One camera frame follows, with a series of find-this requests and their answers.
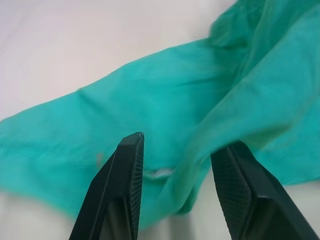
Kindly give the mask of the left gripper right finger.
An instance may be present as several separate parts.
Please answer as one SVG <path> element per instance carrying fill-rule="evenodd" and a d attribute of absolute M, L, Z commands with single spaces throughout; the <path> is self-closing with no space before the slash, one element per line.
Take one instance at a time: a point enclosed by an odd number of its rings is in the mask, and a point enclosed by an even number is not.
<path fill-rule="evenodd" d="M 210 155 L 231 240 L 320 240 L 277 178 L 241 141 Z"/>

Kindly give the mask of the green shorts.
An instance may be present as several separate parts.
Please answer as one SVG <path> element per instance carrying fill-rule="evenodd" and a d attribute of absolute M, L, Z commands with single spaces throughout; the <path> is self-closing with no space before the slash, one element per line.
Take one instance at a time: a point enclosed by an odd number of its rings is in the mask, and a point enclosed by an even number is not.
<path fill-rule="evenodd" d="M 0 190 L 76 217 L 98 155 L 135 132 L 142 229 L 188 213 L 237 140 L 284 185 L 320 180 L 320 0 L 237 0 L 207 38 L 0 121 Z"/>

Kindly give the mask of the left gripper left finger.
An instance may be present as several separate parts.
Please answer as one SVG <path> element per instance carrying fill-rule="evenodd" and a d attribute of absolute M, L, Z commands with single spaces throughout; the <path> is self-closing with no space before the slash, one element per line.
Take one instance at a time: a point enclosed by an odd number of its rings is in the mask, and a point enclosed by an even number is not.
<path fill-rule="evenodd" d="M 142 132 L 124 137 L 91 181 L 68 240 L 138 240 Z"/>

